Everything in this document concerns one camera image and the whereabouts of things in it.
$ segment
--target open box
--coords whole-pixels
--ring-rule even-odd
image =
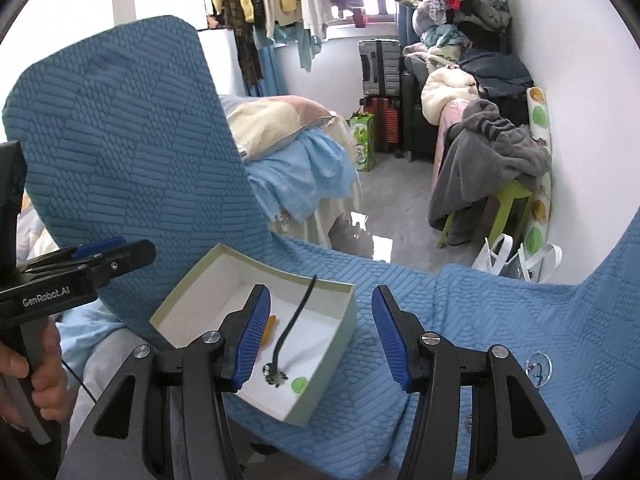
[[[172,290],[151,324],[176,348],[187,346],[204,332],[217,330],[229,312],[242,309],[254,285],[266,285],[276,325],[237,395],[277,420],[304,426],[356,327],[354,286],[318,280],[280,351],[278,369],[289,379],[279,388],[267,384],[262,367],[271,361],[276,341],[310,281],[218,244]],[[301,394],[291,388],[297,377],[308,380]]]

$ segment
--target green round sticker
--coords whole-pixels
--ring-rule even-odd
[[[306,385],[309,381],[306,380],[306,377],[296,377],[291,381],[291,389],[296,394],[301,394],[305,391]]]
[[[531,120],[534,124],[540,126],[540,128],[546,128],[549,124],[542,106],[536,106],[533,108],[533,111],[531,112]]]
[[[537,253],[544,245],[542,239],[542,232],[537,227],[532,227],[531,231],[527,233],[527,237],[524,240],[524,247],[529,254]]]

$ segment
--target textured blue cushion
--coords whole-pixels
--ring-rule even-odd
[[[398,464],[408,439],[410,411],[396,430],[409,397],[391,378],[371,315],[381,283],[458,345],[500,342],[521,362],[548,350],[554,378],[543,394],[574,449],[621,433],[638,410],[637,221],[607,260],[610,270],[580,287],[455,266],[436,280],[273,235],[196,31],[171,17],[108,30],[31,66],[3,121],[8,137],[22,141],[28,193],[60,246],[117,235],[156,245],[152,266],[114,280],[100,297],[158,346],[166,342],[149,317],[219,242],[279,269],[356,285],[356,332],[305,428],[228,399],[228,414],[252,433],[336,478],[360,478],[392,444]]]

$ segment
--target green stool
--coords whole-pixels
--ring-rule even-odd
[[[528,189],[523,188],[522,184],[517,180],[513,180],[508,183],[507,186],[498,191],[495,196],[500,203],[500,207],[498,208],[498,213],[495,216],[494,225],[491,227],[491,232],[489,233],[489,247],[491,247],[494,244],[495,239],[504,232],[504,227],[507,225],[507,219],[509,218],[513,201],[517,198],[527,198],[527,205],[524,209],[524,213],[521,216],[516,227],[516,231],[513,234],[513,239],[518,240],[522,234],[522,230],[524,229],[524,224],[527,221],[531,210],[531,202],[533,201],[533,193]],[[447,244],[447,233],[449,232],[449,229],[451,229],[454,214],[455,213],[451,213],[447,216],[447,221],[444,224],[444,229],[442,230],[442,234],[438,240],[437,247],[439,249],[443,248]]]

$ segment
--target silver screw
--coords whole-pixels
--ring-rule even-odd
[[[504,359],[509,355],[509,351],[502,345],[496,345],[491,348],[491,353],[495,355],[498,359]]]
[[[440,336],[435,332],[425,332],[420,339],[425,345],[437,345],[440,342]]]
[[[218,332],[217,330],[209,330],[208,332],[202,334],[202,340],[207,344],[217,343],[218,341],[220,341],[221,337],[222,336],[220,335],[220,332]]]
[[[151,348],[149,348],[149,345],[136,346],[133,350],[133,357],[136,359],[142,359],[148,356],[150,352]]]

